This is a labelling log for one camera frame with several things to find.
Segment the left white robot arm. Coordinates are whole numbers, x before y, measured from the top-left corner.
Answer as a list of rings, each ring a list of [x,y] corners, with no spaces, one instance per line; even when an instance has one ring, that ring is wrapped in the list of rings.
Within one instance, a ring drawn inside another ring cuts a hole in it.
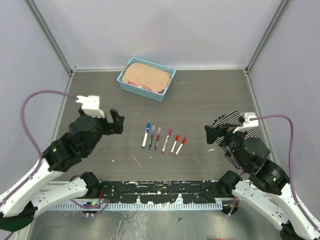
[[[45,210],[65,201],[100,194],[100,182],[92,172],[85,172],[75,180],[54,190],[41,192],[52,180],[87,158],[102,136],[122,134],[124,116],[110,110],[113,121],[92,117],[82,110],[69,125],[69,130],[40,155],[36,165],[12,188],[1,195],[0,228],[16,232],[28,226]]]

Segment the blue gel pen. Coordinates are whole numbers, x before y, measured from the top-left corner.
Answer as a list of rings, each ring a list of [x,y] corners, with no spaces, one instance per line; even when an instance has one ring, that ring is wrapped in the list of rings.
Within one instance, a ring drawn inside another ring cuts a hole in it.
[[[154,138],[154,132],[151,133],[149,145],[148,145],[148,150],[151,150],[151,148],[152,148],[153,138]]]

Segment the red gel pen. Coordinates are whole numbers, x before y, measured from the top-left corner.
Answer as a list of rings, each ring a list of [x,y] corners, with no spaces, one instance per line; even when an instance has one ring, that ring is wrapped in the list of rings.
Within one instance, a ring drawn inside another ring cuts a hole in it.
[[[156,137],[154,152],[156,152],[158,150],[159,138],[160,138],[160,133],[158,133],[157,137]]]

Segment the white pen with clear cap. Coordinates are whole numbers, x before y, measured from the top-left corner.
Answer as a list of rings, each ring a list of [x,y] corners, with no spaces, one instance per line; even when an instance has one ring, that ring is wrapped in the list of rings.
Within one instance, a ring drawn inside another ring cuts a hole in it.
[[[175,152],[175,156],[177,156],[177,155],[179,154],[179,152],[180,152],[180,150],[181,150],[181,148],[182,148],[183,145],[184,145],[183,143],[181,143],[181,144],[179,145],[177,151]]]

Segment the white marker blue print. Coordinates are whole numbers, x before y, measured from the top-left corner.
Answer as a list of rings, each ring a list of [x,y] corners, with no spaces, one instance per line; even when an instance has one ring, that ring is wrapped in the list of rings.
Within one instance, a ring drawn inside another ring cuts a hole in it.
[[[147,123],[146,129],[145,129],[145,133],[144,133],[144,136],[143,136],[142,146],[141,146],[143,149],[146,147],[147,138],[148,138],[148,134],[149,134],[149,131],[150,131],[150,126],[151,126],[151,124]]]

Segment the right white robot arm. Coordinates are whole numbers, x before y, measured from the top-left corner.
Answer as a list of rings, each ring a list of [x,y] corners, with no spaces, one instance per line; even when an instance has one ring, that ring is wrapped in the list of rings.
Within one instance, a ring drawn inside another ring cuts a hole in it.
[[[225,197],[236,197],[251,205],[279,230],[283,240],[318,240],[320,230],[312,214],[291,192],[292,180],[286,172],[269,159],[265,143],[249,131],[236,131],[232,124],[216,127],[205,125],[206,141],[216,142],[233,158],[251,184],[239,174],[227,171],[218,181]]]

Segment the white pen red tip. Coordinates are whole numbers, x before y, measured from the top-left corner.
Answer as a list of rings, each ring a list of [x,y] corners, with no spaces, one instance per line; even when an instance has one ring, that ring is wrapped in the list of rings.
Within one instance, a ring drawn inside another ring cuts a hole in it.
[[[175,150],[175,147],[176,147],[176,144],[177,144],[177,140],[175,140],[173,145],[172,145],[172,148],[171,148],[171,151],[170,151],[171,154],[173,154],[173,152]]]

